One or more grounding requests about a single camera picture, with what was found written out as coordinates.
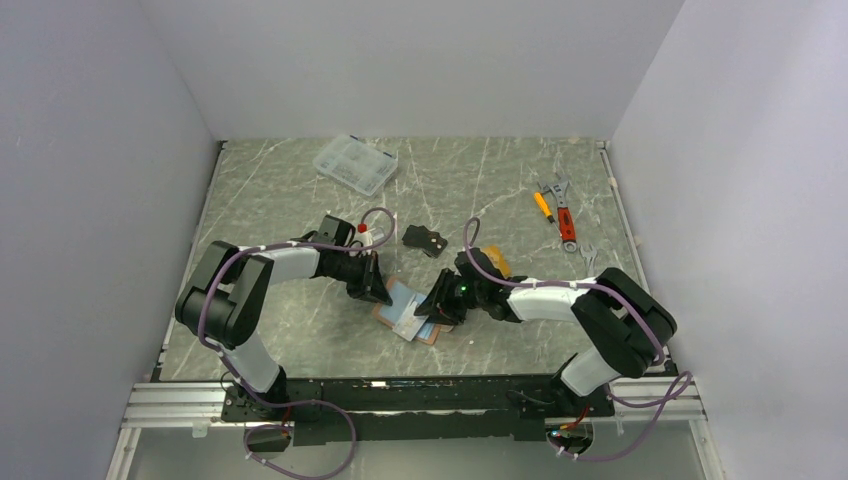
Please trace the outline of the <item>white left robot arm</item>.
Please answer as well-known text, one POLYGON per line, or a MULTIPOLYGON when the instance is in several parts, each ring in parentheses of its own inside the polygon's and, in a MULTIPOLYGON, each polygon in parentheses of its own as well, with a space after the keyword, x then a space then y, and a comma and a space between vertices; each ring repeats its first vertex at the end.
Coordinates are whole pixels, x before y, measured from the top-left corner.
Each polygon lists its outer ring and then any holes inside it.
POLYGON ((392 305, 373 247, 358 239, 365 225, 327 215, 320 226, 287 242, 239 247, 215 241, 179 294, 174 316, 213 350, 247 391, 248 407, 264 420, 287 406, 284 368, 257 330, 270 286, 290 280, 330 278, 354 300, 392 305))

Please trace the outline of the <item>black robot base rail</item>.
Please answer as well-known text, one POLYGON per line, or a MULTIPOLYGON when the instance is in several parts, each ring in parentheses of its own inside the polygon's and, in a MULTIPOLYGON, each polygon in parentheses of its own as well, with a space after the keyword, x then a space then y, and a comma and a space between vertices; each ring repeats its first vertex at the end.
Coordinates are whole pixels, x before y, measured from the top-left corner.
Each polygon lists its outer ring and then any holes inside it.
POLYGON ((290 379, 291 410, 227 388, 225 423, 286 421, 297 446, 327 442, 508 437, 542 441, 549 426, 610 418, 603 389, 578 397, 550 374, 290 379))

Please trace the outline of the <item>white credit card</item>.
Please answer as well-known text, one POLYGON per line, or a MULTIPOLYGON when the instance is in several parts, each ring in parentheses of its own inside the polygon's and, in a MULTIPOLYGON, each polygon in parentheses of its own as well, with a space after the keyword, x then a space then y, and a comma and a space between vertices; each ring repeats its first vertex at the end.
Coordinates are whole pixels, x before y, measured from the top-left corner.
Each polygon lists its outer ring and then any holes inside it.
POLYGON ((397 322, 392 327, 392 331, 407 342, 413 341, 426 323, 426 316, 416 314, 419 305, 420 302, 417 299, 411 300, 401 311, 397 322))

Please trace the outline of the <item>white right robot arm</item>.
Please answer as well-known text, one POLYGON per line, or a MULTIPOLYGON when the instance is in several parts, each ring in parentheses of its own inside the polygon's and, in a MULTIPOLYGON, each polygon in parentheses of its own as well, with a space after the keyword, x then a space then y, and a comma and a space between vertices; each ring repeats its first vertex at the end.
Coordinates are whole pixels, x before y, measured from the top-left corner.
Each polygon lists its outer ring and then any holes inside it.
POLYGON ((643 376, 677 331, 673 316, 618 268, 576 282, 514 276, 495 246, 461 251, 454 265, 440 272, 416 315, 458 325, 481 309, 499 321, 557 320, 583 329, 590 348, 563 364, 550 391, 564 415, 578 413, 612 380, 643 376))

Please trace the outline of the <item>brown leather card holder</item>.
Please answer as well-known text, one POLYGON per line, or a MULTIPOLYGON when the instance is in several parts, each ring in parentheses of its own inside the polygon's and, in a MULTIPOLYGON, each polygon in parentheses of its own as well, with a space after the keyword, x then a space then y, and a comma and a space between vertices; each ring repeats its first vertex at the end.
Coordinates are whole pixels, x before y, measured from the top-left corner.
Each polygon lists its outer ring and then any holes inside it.
POLYGON ((440 333, 450 333, 452 326, 436 324, 426 316, 416 316, 416 308, 423 303, 425 295, 408 287, 397 277, 387 283, 392 304, 378 304, 372 316, 381 324, 407 342, 417 341, 432 346, 440 333))

